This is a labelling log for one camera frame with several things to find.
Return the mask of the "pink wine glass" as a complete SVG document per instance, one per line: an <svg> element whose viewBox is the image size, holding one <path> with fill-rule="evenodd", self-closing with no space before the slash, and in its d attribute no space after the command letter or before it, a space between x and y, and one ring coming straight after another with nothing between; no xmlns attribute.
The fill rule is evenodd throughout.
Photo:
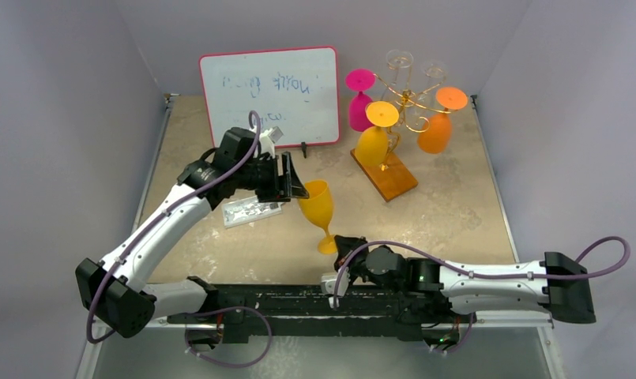
<svg viewBox="0 0 636 379"><path fill-rule="evenodd" d="M357 132L373 126L366 115L366 108L372 102L366 91L374 86L375 81L374 73L364 68L354 69L345 77L346 86L356 93L348 106L348 122Z"/></svg>

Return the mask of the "black metal base frame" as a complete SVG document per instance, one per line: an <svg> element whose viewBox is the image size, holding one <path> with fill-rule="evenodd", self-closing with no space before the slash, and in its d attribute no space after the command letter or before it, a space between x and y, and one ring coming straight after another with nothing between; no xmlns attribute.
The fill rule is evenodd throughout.
<svg viewBox="0 0 636 379"><path fill-rule="evenodd" d="M394 337L453 346L462 325L476 322L476 315L437 315L412 310L416 298L391 294L372 286L356 286L346 292L338 309L329 296L311 285L213 286L197 277L185 284L205 296L195 310L160 308L160 285L148 285L136 293L115 285L113 295L97 309L96 316L120 336L137 335L151 321L176 325L216 325L224 343L247 343L250 336Z"/></svg>

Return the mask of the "clear wine glass right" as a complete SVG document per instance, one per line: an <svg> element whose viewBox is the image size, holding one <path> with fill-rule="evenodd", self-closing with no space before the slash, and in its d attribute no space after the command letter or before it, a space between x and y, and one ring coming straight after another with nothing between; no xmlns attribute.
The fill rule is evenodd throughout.
<svg viewBox="0 0 636 379"><path fill-rule="evenodd" d="M424 100L445 82L448 69L444 62L437 59L428 59L422 63L421 72L427 78L427 85L419 94L418 99Z"/></svg>

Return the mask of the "yellow wine glass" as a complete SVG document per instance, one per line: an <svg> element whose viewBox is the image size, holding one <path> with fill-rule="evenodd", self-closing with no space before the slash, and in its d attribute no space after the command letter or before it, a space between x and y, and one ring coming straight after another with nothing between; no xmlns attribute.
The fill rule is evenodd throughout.
<svg viewBox="0 0 636 379"><path fill-rule="evenodd" d="M334 254L337 252L337 245L335 236L329 231L334 210L329 184L325 180L314 180L307 182L305 188L309 197L299 199L301 212L310 223L322 229L325 234L318 243L318 252L325 255Z"/></svg>
<svg viewBox="0 0 636 379"><path fill-rule="evenodd" d="M371 126L360 134L354 154L362 165L377 167L388 154L386 130L397 124L400 115L393 104L382 100L368 104L364 114Z"/></svg>

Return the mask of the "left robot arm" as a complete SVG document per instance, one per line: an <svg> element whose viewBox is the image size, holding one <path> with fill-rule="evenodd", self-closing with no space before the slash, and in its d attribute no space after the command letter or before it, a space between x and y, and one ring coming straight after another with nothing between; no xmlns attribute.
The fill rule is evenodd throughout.
<svg viewBox="0 0 636 379"><path fill-rule="evenodd" d="M98 343L94 320L130 338L151 320L188 313L207 323L218 312L215 288L196 276L150 284L149 277L176 243L236 190L251 190L261 203L306 198L290 153L275 153L282 132L274 127L230 128L220 146L189 163L158 209L120 246L98 261L85 258L75 275L88 310L86 335Z"/></svg>

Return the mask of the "orange wine glass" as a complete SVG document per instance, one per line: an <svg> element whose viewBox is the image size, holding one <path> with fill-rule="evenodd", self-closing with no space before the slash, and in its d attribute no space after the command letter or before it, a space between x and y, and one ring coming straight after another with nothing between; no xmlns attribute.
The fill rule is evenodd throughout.
<svg viewBox="0 0 636 379"><path fill-rule="evenodd" d="M444 113L436 112L428 118L424 123L423 132L417 138L419 148L430 154L439 154L446 150L452 134L449 114L451 111L464 108L469 101L467 95L455 87L440 88L435 99Z"/></svg>

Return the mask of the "clear wine glass left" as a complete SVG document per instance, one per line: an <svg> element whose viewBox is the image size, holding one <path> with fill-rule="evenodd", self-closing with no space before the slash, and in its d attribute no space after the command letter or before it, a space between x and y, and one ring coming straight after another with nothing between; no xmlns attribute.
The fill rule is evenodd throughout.
<svg viewBox="0 0 636 379"><path fill-rule="evenodd" d="M386 54L388 68L393 73L391 81L386 85L386 89L382 93L381 99L385 99L393 90L398 90L398 80L400 75L408 69L412 68L414 61L413 55L409 51L392 49Z"/></svg>

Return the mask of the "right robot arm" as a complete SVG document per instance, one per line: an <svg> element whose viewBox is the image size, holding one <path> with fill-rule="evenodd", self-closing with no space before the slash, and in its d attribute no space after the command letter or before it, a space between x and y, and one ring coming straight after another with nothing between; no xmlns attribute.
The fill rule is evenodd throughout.
<svg viewBox="0 0 636 379"><path fill-rule="evenodd" d="M368 247L364 238L337 235L334 241L335 272L320 282L330 297L343 297L348 285L362 280L416 298L412 310L427 311L436 321L485 310L530 310L570 324L596 322L587 270L562 253L511 265L468 265L404 257L388 245Z"/></svg>

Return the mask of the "gold wire wine glass rack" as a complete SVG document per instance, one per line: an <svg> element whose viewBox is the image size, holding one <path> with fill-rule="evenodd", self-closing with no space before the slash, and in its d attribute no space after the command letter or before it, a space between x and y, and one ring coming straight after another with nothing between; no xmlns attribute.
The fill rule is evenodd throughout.
<svg viewBox="0 0 636 379"><path fill-rule="evenodd" d="M384 84L385 81L376 73L374 73L376 81ZM401 142L401 133L398 131L401 128L406 128L418 136L423 132L425 121L430 118L436 112L444 113L442 108L437 104L435 95L436 92L444 87L441 85L436 88L426 99L418 99L419 94L415 93L409 88L405 88L401 91L393 90L393 100L380 99L378 101L387 101L393 104L399 111L399 121L395 126L392 126L386 130L389 147L388 154L383 164L377 167L368 167L362 165L354 154L354 149L350 151L352 158L362 169L363 173L367 176L369 181L381 195L381 197L389 202L410 190L413 190L418 186L417 179L413 176L411 171L403 164L398 158L395 150Z"/></svg>

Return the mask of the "yellow wine glass front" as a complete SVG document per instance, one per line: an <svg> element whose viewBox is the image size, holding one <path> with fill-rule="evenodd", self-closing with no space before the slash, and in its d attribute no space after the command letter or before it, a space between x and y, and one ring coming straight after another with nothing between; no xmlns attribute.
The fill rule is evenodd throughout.
<svg viewBox="0 0 636 379"><path fill-rule="evenodd" d="M325 255L334 254L337 252L337 245L335 236L329 231L334 210L329 184L325 180L314 180L307 182L305 188L309 197L299 199L301 212L310 223L322 229L325 234L318 243L318 252Z"/></svg>

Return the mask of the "yellow wine glass left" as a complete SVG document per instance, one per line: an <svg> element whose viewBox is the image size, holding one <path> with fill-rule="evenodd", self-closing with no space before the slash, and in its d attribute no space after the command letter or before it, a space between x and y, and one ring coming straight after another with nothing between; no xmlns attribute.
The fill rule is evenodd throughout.
<svg viewBox="0 0 636 379"><path fill-rule="evenodd" d="M371 126L360 134L354 154L362 165L377 167L388 154L386 130L397 124L400 115L393 104L382 100L368 104L364 114Z"/></svg>

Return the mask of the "red framed whiteboard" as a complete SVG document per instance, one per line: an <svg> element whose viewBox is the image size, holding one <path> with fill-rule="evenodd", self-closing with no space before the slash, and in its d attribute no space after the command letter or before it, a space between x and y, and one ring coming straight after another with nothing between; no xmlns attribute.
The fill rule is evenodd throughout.
<svg viewBox="0 0 636 379"><path fill-rule="evenodd" d="M207 54L198 66L214 145L231 127L247 126L250 111L258 113L263 129L281 130L279 147L340 140L333 47Z"/></svg>

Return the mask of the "white plastic packaged item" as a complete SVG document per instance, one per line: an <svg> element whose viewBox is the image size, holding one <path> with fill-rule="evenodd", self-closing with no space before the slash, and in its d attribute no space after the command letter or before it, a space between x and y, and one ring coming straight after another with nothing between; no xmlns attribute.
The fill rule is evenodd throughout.
<svg viewBox="0 0 636 379"><path fill-rule="evenodd" d="M221 209L225 228L253 223L282 213L279 203L261 203L256 197L228 202Z"/></svg>

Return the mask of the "clear wine glass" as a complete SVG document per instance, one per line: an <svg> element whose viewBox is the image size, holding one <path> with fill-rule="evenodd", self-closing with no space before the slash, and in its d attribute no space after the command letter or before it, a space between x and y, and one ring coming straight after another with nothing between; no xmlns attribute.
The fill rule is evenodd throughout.
<svg viewBox="0 0 636 379"><path fill-rule="evenodd" d="M386 89L382 93L381 99L385 99L393 90L398 90L398 80L400 75L408 69L412 68L414 61L413 55L409 51L392 49L386 54L388 68L393 73L391 81L386 85Z"/></svg>
<svg viewBox="0 0 636 379"><path fill-rule="evenodd" d="M444 62L437 59L428 59L422 63L421 72L427 78L427 85L419 94L418 99L424 100L445 82L448 69Z"/></svg>

